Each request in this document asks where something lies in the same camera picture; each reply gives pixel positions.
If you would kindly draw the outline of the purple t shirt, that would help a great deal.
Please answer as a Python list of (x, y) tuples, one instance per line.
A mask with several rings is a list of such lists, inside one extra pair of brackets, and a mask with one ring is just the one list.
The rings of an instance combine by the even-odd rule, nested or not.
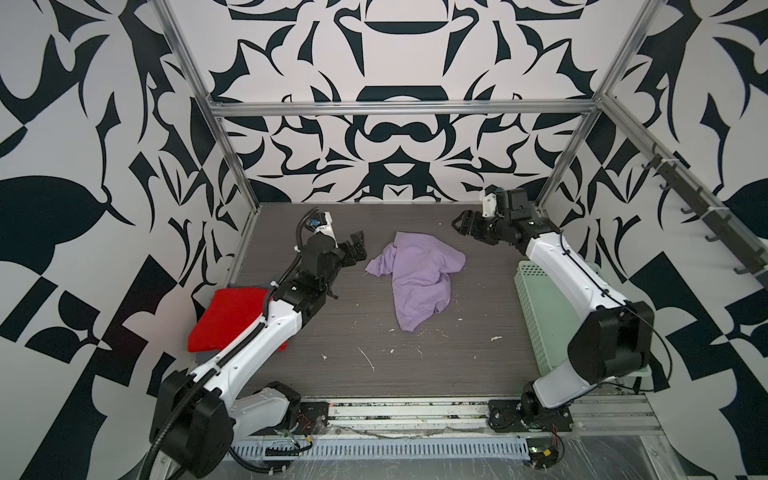
[(391, 278), (395, 316), (403, 331), (413, 332), (451, 302), (452, 274), (466, 265), (466, 256), (436, 237), (398, 232), (365, 271)]

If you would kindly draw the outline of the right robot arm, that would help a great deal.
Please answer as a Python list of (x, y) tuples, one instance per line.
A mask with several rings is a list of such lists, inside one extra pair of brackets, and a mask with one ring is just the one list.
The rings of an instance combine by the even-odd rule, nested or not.
[(481, 210), (463, 211), (451, 226), (488, 245), (515, 247), (553, 281), (580, 322), (566, 359), (525, 387), (519, 419), (560, 412), (603, 383), (648, 366), (655, 332), (652, 309), (630, 301), (591, 270), (524, 189), (488, 187)]

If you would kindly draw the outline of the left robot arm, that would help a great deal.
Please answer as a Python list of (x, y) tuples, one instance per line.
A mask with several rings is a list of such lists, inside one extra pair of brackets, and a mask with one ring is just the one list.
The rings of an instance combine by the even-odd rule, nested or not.
[(154, 478), (160, 455), (172, 459), (179, 474), (204, 478), (241, 439), (265, 429), (293, 429), (301, 401), (295, 390), (271, 382), (248, 397), (241, 392), (333, 297), (340, 271), (366, 257), (363, 232), (339, 243), (330, 228), (318, 228), (266, 295), (255, 321), (207, 362), (189, 373), (174, 372), (161, 383), (139, 478)]

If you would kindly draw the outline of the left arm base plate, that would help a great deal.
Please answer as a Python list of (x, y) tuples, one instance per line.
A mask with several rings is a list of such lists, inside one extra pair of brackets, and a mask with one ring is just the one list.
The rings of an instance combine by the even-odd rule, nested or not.
[(291, 433), (307, 436), (325, 429), (328, 425), (330, 404), (325, 401), (302, 401), (299, 406), (291, 407), (288, 423), (274, 427), (265, 427), (251, 433), (251, 436), (282, 435)]

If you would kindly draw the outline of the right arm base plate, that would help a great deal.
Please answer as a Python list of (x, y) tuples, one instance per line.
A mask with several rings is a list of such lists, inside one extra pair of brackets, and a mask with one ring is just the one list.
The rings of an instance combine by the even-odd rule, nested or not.
[(573, 417), (567, 407), (546, 409), (528, 398), (490, 400), (488, 426), (497, 433), (571, 432)]

